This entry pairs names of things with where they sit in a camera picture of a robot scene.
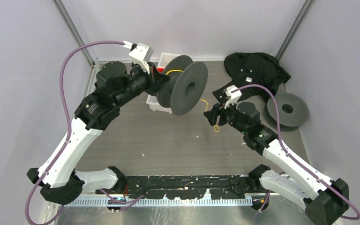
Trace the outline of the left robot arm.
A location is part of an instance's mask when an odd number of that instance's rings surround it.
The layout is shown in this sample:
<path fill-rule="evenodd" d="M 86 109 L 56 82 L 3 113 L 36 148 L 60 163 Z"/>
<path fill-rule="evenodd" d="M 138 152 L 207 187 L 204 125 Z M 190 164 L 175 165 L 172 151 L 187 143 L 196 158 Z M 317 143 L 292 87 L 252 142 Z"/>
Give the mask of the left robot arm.
<path fill-rule="evenodd" d="M 120 114 L 120 108 L 141 93 L 156 94 L 168 81 L 153 63 L 147 70 L 132 64 L 111 61 L 96 75 L 96 89 L 86 96 L 75 111 L 70 130 L 51 157 L 39 168 L 29 169 L 27 176 L 49 202 L 66 205 L 80 194 L 109 189 L 120 194 L 125 175 L 115 166 L 101 171 L 80 172 L 76 164 L 94 140 Z"/>

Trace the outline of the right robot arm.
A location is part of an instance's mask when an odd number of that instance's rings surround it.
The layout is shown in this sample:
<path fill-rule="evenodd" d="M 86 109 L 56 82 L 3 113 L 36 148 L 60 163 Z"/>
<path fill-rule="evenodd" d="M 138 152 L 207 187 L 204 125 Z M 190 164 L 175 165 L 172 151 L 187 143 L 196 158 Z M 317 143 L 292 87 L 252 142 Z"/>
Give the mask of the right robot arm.
<path fill-rule="evenodd" d="M 247 146 L 279 166 L 291 177 L 282 178 L 267 166 L 249 173 L 249 187 L 254 192 L 274 191 L 302 208 L 315 225 L 331 225 L 348 209 L 349 186 L 338 178 L 324 175 L 309 165 L 283 143 L 277 133 L 262 124 L 255 105 L 243 102 L 224 107 L 215 104 L 204 112 L 211 126 L 230 125 L 243 134 Z"/>

